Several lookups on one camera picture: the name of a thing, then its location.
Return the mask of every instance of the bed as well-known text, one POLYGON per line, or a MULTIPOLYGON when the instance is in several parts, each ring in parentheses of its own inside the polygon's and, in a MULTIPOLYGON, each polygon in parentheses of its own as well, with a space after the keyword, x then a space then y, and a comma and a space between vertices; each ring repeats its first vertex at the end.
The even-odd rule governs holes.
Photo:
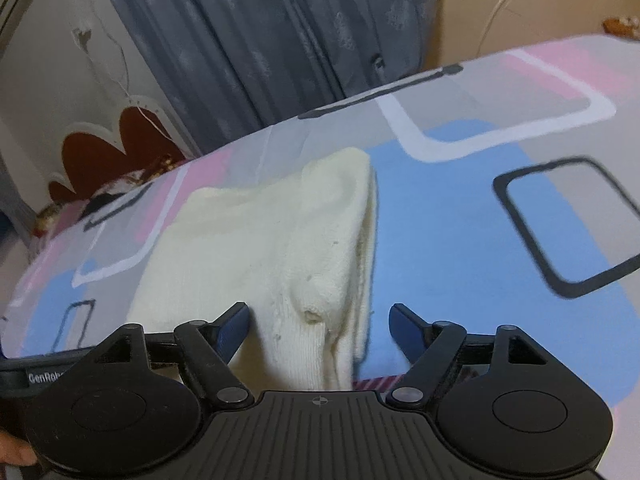
POLYGON ((358 387, 407 370, 388 334, 394 303, 472 333, 516 324, 610 406, 600 472, 631 480, 640 468, 638 110, 640 43, 583 36, 291 118, 58 234, 15 290, 2 352, 83 348, 124 323, 156 240, 193 190, 253 186, 356 146, 370 155, 379 193, 358 387))

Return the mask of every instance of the metal screw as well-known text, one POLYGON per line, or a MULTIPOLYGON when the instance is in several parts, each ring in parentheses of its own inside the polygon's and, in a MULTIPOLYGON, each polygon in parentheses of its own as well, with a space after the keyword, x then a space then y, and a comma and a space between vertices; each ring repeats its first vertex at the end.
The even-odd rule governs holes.
POLYGON ((226 404, 235 404, 236 402, 245 400, 249 396, 249 393, 244 388, 230 386, 229 388, 222 388, 216 396, 226 404))
POLYGON ((418 388, 404 387, 397 388, 391 392, 391 396, 398 402, 405 402, 410 404, 411 402, 418 402, 422 399, 423 394, 418 388))

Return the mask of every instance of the black square outline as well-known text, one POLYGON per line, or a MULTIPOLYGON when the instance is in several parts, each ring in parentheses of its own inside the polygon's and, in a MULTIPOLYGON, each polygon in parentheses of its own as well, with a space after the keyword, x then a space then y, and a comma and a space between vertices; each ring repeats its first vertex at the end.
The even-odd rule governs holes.
POLYGON ((116 216, 119 213, 122 213, 124 210, 129 209, 130 207, 136 205, 136 203, 138 202, 138 200, 140 200, 144 194, 149 191, 149 189, 151 188, 151 184, 148 184, 147 186, 143 187, 138 193, 137 195, 135 195, 133 198, 129 199, 127 202, 125 202, 124 204, 122 204, 121 206, 119 206, 118 208, 114 209, 113 211, 111 211, 110 213, 107 213, 106 215, 104 215, 103 217, 97 219, 96 221, 94 221, 94 215, 92 215, 86 224, 84 224, 84 232, 87 232, 89 229, 93 229, 94 227, 98 227, 98 225, 100 225, 103 222, 106 222, 109 218, 113 218, 114 216, 116 216))
POLYGON ((636 256, 632 256, 628 260, 625 260, 624 262, 617 264, 610 269, 603 270, 599 274, 591 276, 586 280, 582 280, 580 282, 568 282, 562 279, 561 276, 556 274, 550 262, 546 259, 546 256, 540 249, 538 242, 536 241, 533 233, 529 230, 529 227, 527 226, 527 223, 525 222, 521 213, 518 211, 518 208, 516 208, 515 204, 511 201, 509 193, 507 191, 507 186, 513 180, 521 178, 528 174, 543 173, 546 171, 554 170, 555 168, 560 168, 562 166, 572 166, 574 164, 587 164, 594 168, 598 173, 601 174, 601 176, 604 177, 604 179, 611 185, 611 187, 618 192, 622 200, 631 208, 638 219, 640 219, 640 209, 638 209, 638 206, 634 203, 633 199, 629 196, 625 189, 623 189, 620 183, 596 160, 593 160, 592 158, 588 158, 586 156, 570 156, 567 158, 559 158, 558 160, 553 160, 546 164, 538 164, 536 166, 529 166, 527 168, 520 168, 519 170, 510 171, 509 173, 504 173, 495 177, 493 184, 494 193, 510 216, 511 221, 518 231, 518 234, 533 256, 535 263, 538 265, 538 268, 542 272, 542 276, 549 287, 551 287, 551 289, 559 296, 571 300, 580 298, 585 294, 589 294, 594 290, 602 288, 605 285, 609 285, 609 283, 615 282, 620 278, 631 274, 635 270, 640 269, 640 254, 636 254, 636 256))
POLYGON ((70 304, 66 310, 64 315, 62 316, 62 321, 60 322, 60 326, 58 327, 58 333, 56 334, 56 338, 53 341, 53 345, 51 346, 50 354, 56 352, 57 346, 60 344, 60 339, 62 338, 62 331, 65 329, 65 323, 67 318, 69 317, 69 313, 75 308, 79 308, 81 306, 88 305, 89 313, 86 315, 86 319, 84 320, 84 325, 82 326, 82 332, 80 333, 80 339, 78 339, 78 344, 76 348, 80 348, 82 346, 82 342, 84 341, 84 336, 86 335, 86 328, 89 325, 89 321, 91 320, 91 316, 94 314, 95 308, 95 300, 84 300, 84 301, 76 301, 75 303, 70 304))

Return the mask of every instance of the human hand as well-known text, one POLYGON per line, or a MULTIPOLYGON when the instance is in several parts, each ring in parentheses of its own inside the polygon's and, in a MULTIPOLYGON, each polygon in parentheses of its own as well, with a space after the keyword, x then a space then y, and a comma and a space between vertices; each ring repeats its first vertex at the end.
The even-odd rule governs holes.
POLYGON ((0 430, 0 463, 17 466, 34 465, 36 455, 27 442, 0 430))

